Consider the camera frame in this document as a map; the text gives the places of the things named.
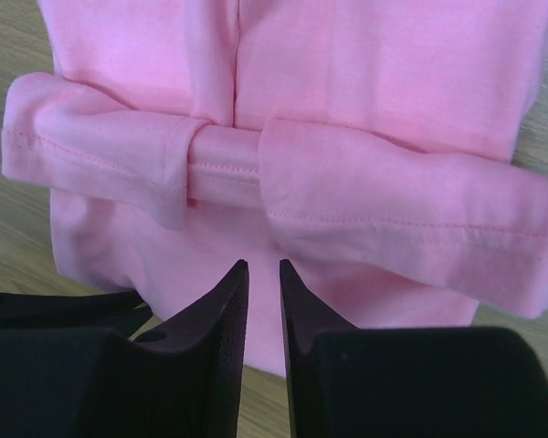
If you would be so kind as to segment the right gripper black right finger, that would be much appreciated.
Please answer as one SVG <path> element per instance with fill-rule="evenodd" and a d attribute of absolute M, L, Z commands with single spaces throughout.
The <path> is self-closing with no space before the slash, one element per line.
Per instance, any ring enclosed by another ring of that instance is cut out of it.
<path fill-rule="evenodd" d="M 279 265 L 294 437 L 548 437 L 548 378 L 499 327 L 357 328 Z"/>

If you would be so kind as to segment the light pink t shirt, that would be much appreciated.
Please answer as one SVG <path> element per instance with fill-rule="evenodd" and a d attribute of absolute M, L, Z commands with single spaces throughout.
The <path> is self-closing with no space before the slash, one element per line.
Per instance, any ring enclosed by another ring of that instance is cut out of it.
<path fill-rule="evenodd" d="M 548 178 L 511 157 L 548 1 L 42 1 L 54 69 L 2 171 L 50 191 L 58 272 L 159 318 L 250 267 L 245 362 L 282 374 L 279 261 L 361 328 L 548 308 Z"/>

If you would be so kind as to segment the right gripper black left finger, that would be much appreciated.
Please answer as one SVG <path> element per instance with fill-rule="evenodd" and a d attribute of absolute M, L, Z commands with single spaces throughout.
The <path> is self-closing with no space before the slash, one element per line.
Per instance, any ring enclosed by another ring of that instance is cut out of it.
<path fill-rule="evenodd" d="M 233 437 L 248 264 L 155 328 L 0 329 L 0 437 Z"/>

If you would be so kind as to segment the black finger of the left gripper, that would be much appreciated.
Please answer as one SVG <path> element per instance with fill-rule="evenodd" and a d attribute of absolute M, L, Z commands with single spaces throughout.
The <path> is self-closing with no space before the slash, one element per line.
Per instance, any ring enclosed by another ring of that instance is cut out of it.
<path fill-rule="evenodd" d="M 95 327 L 128 338 L 152 316 L 135 291 L 80 297 L 0 292 L 0 329 Z"/>

